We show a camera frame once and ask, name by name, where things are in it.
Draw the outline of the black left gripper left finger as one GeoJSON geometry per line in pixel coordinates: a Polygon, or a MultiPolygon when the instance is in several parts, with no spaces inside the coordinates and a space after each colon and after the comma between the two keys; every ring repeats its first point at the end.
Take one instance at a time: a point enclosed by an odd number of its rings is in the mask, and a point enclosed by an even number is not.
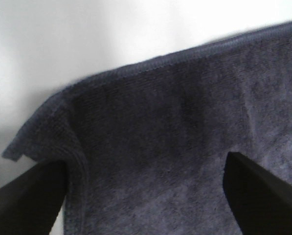
{"type": "Polygon", "coordinates": [[[67,193],[65,162],[37,164],[0,188],[0,235],[47,235],[67,193]]]}

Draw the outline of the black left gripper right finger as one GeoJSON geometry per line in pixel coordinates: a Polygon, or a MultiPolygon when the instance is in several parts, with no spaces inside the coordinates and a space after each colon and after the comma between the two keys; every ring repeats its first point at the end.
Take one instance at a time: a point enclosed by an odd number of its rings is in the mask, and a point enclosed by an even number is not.
{"type": "Polygon", "coordinates": [[[244,235],[292,235],[292,185],[239,152],[229,152],[223,190],[244,235]]]}

